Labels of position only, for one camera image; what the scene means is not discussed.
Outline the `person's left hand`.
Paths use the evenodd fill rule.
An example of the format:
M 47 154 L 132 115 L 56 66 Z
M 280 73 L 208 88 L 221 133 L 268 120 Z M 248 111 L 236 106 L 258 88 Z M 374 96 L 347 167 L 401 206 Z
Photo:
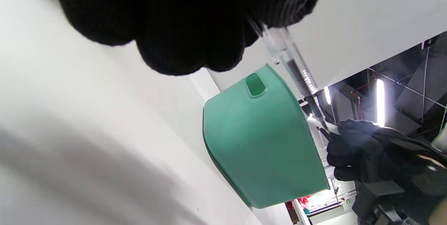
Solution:
M 59 0 L 87 39 L 121 46 L 136 42 L 147 66 L 163 75 L 205 67 L 233 69 L 264 28 L 299 23 L 318 0 Z

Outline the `person's right hand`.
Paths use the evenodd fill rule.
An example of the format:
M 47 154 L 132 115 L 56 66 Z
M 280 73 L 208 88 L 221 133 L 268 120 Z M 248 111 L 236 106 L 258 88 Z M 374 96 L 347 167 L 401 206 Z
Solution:
M 327 135 L 326 149 L 337 180 L 405 185 L 433 178 L 446 183 L 446 156 L 426 143 L 369 121 L 341 121 L 337 129 L 339 134 Z

